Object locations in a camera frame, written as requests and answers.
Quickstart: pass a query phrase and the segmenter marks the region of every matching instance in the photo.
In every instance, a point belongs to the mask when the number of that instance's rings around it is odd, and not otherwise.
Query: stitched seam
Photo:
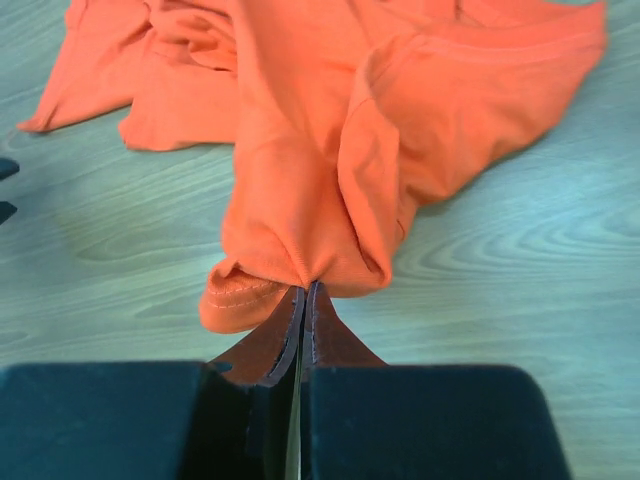
[[[271,282],[263,282],[263,283],[259,283],[257,285],[253,285],[251,287],[237,288],[235,290],[227,290],[226,292],[208,292],[208,294],[209,295],[227,295],[229,293],[246,292],[247,290],[254,290],[256,288],[264,287],[264,286],[270,285],[270,284],[271,284]]]
[[[543,44],[543,46],[564,46],[563,44],[568,44],[569,40],[575,40],[577,38],[583,38],[583,37],[591,37],[591,38],[597,38],[599,37],[599,35],[597,34],[582,34],[582,35],[576,35],[575,37],[570,37],[567,39],[567,41],[565,42],[551,42],[551,43],[546,43]],[[502,52],[502,53],[520,53],[520,52],[525,52],[531,49],[531,47],[524,47],[524,48],[480,48],[480,47],[472,47],[470,45],[461,45],[459,43],[453,43],[453,42],[449,42],[447,40],[442,40],[442,39],[438,39],[437,42],[440,44],[440,46],[438,45],[425,45],[424,47],[421,47],[420,49],[418,49],[418,51],[420,52],[428,52],[428,53],[446,53],[447,57],[449,58],[456,58],[459,60],[467,60],[469,62],[472,63],[483,63],[483,64],[499,64],[499,63],[506,63],[506,64],[512,64],[512,65],[522,65],[522,64],[529,64],[529,63],[538,63],[538,62],[542,62],[545,60],[551,60],[554,58],[561,58],[562,56],[564,56],[567,52],[566,51],[554,51],[554,52],[550,52],[547,55],[535,55],[529,58],[515,58],[514,57],[507,57],[507,58],[482,58],[482,57],[477,57],[476,55],[474,55],[475,52]],[[597,44],[585,44],[582,45],[580,47],[576,47],[575,50],[586,50],[586,49],[591,49],[591,48],[600,48],[599,45]]]
[[[268,297],[268,296],[270,296],[270,295],[274,295],[274,294],[276,294],[276,293],[278,293],[278,292],[281,292],[281,291],[283,291],[283,290],[285,290],[285,289],[286,289],[286,287],[280,287],[280,288],[278,288],[278,289],[276,289],[276,290],[273,290],[272,292],[265,293],[264,295],[260,295],[260,296],[259,296],[259,297],[257,297],[257,298],[254,298],[254,299],[252,299],[252,300],[249,300],[248,302],[234,303],[234,304],[231,304],[231,305],[218,305],[218,304],[216,304],[216,303],[213,303],[213,302],[212,302],[211,300],[209,300],[208,298],[206,299],[206,302],[207,302],[207,304],[208,304],[209,306],[211,306],[211,307],[213,307],[213,308],[234,308],[234,307],[242,307],[242,306],[244,306],[244,305],[251,305],[252,303],[259,302],[259,301],[260,301],[260,300],[262,300],[263,298],[266,298],[266,297]]]

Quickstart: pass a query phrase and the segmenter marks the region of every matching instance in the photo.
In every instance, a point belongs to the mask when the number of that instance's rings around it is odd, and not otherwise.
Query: orange t-shirt
[[[131,105],[129,148],[234,142],[205,327],[289,285],[386,287],[418,207],[557,125],[606,47],[605,5],[542,0],[73,0],[26,131]]]

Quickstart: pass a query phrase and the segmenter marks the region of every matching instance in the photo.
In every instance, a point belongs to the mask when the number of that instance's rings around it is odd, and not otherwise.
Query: black object
[[[570,478],[526,373],[388,366],[319,283],[208,363],[0,371],[0,412],[7,480]]]
[[[8,158],[0,158],[0,181],[15,175],[20,171],[19,165]],[[9,202],[0,201],[0,225],[9,219],[17,208]]]

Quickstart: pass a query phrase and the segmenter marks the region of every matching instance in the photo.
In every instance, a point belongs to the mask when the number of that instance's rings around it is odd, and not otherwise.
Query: wood grain
[[[609,2],[611,45],[562,125],[425,208],[393,285],[339,300],[393,363],[509,363],[545,390],[577,479],[640,478],[640,3]],[[127,151],[124,111],[46,136],[35,109],[64,0],[0,0],[0,363],[212,358],[240,335],[196,305],[222,258],[232,149]]]

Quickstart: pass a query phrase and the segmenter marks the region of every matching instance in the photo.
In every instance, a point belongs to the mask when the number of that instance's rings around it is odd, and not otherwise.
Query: wooden floor
[[[577,479],[640,478],[640,2],[610,0],[611,46],[562,125],[425,208],[388,290],[337,301],[394,363],[510,363],[548,395]],[[229,146],[133,153],[126,112],[18,133],[67,0],[0,0],[0,364],[208,359],[198,323],[232,187]]]

